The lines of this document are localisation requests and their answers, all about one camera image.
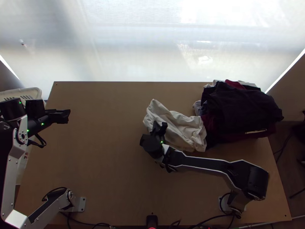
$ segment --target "wall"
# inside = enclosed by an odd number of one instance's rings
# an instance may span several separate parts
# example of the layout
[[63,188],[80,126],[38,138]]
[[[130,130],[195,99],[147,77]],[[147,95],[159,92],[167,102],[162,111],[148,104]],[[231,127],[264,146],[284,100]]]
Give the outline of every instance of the wall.
[[10,89],[24,88],[16,76],[0,61],[0,92]]
[[302,121],[305,110],[305,55],[268,91],[279,108],[285,121]]

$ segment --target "pile of clothes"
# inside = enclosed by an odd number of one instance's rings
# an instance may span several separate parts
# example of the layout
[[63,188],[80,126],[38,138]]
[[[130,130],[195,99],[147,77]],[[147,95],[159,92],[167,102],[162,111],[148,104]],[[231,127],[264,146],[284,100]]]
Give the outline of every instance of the pile of clothes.
[[214,81],[206,85],[201,100],[193,105],[207,131],[207,147],[275,132],[282,110],[274,99],[254,84]]
[[165,139],[170,145],[204,152],[218,143],[267,137],[284,118],[274,99],[255,84],[230,80],[205,85],[193,108],[196,116],[187,117],[153,99],[143,123],[150,132],[154,121],[167,122]]

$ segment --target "window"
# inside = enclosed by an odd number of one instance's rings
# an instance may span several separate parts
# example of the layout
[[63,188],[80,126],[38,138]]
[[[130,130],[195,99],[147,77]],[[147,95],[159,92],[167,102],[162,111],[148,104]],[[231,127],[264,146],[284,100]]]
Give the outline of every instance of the window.
[[53,81],[256,83],[305,48],[301,0],[0,0],[0,55],[48,98]]

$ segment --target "black cable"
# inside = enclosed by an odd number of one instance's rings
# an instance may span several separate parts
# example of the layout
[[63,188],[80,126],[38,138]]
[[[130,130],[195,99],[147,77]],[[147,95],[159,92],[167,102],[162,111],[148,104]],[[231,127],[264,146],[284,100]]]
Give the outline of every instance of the black cable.
[[47,145],[47,142],[42,137],[40,137],[39,134],[35,134],[35,137],[40,141],[41,145],[30,139],[27,142],[27,145],[35,145],[35,146],[38,146],[39,148],[43,148]]
[[224,210],[223,210],[223,208],[222,208],[222,200],[223,200],[223,198],[225,197],[225,196],[227,196],[227,195],[230,195],[231,193],[230,192],[227,192],[226,194],[224,194],[221,198],[220,198],[220,200],[219,200],[219,208],[220,208],[220,210],[221,210],[221,212],[223,213],[223,214],[232,214],[232,213],[226,213]]
[[171,225],[169,226],[169,229],[171,229],[175,224],[177,224],[176,226],[179,226],[180,222],[181,222],[181,220],[177,220],[177,221],[171,223]]
[[292,132],[288,135],[287,139],[285,140],[285,143],[283,145],[283,147],[281,148],[281,152],[279,153],[279,156],[278,158],[276,159],[275,163],[277,163],[279,161],[279,158],[282,156],[283,152],[284,152],[284,149],[289,141],[289,139],[292,137]]
[[286,146],[287,143],[288,143],[288,140],[290,139],[290,135],[291,135],[291,132],[289,133],[289,135],[288,135],[287,138],[285,139],[282,148],[280,148],[278,151],[275,151],[275,152],[273,153],[273,155],[276,154],[276,153],[278,153],[278,152],[280,152],[283,148],[285,148],[285,146]]
[[47,201],[47,199],[45,198],[47,195],[49,195],[51,192],[54,192],[54,191],[57,191],[58,189],[68,189],[68,188],[66,188],[66,187],[58,187],[58,188],[55,188],[55,189],[52,189],[51,191],[49,191],[47,194],[45,194],[44,196],[43,196],[43,198],[41,199],[41,201],[42,202],[44,202],[44,201]]
[[71,229],[71,226],[70,226],[70,215],[71,215],[71,212],[69,212],[68,214],[68,217],[67,217],[67,225],[68,225],[68,229]]
[[[67,216],[66,214],[64,214],[63,212],[60,212],[60,213],[61,213],[63,216],[65,216],[65,217],[68,218],[68,216]],[[76,220],[76,219],[73,219],[72,217],[70,217],[69,220],[74,221],[74,222],[79,223],[79,224],[88,225],[88,226],[94,226],[94,227],[96,227],[96,226],[99,226],[99,227],[114,227],[114,226],[111,226],[111,225],[108,224],[108,223],[97,223],[97,224],[84,223],[84,222],[80,222],[80,221],[78,221],[78,220]]]
[[233,221],[234,221],[234,218],[235,218],[235,215],[233,215],[232,220],[231,220],[231,222],[230,222],[229,226],[228,226],[226,229],[229,229],[229,228],[232,226]]

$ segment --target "white cloth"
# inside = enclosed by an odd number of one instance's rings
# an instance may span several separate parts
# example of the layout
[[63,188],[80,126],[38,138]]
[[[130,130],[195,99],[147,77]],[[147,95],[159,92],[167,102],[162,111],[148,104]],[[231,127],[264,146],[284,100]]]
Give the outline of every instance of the white cloth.
[[207,146],[207,132],[201,117],[187,117],[176,111],[169,111],[162,103],[153,99],[146,109],[143,123],[149,131],[153,129],[154,121],[159,125],[166,122],[165,140],[178,150],[204,152]]
[[[212,82],[212,85],[206,84],[205,86],[203,86],[203,88],[214,87],[218,81],[219,82],[225,82],[223,80],[214,79],[213,82]],[[253,84],[253,83],[247,83],[247,82],[244,82],[244,81],[241,81],[241,80],[238,80],[237,82],[239,82],[241,85],[248,85],[248,86],[257,87],[256,84]]]
[[193,110],[194,110],[196,116],[201,116],[201,114],[200,114],[201,113],[201,100],[194,102]]

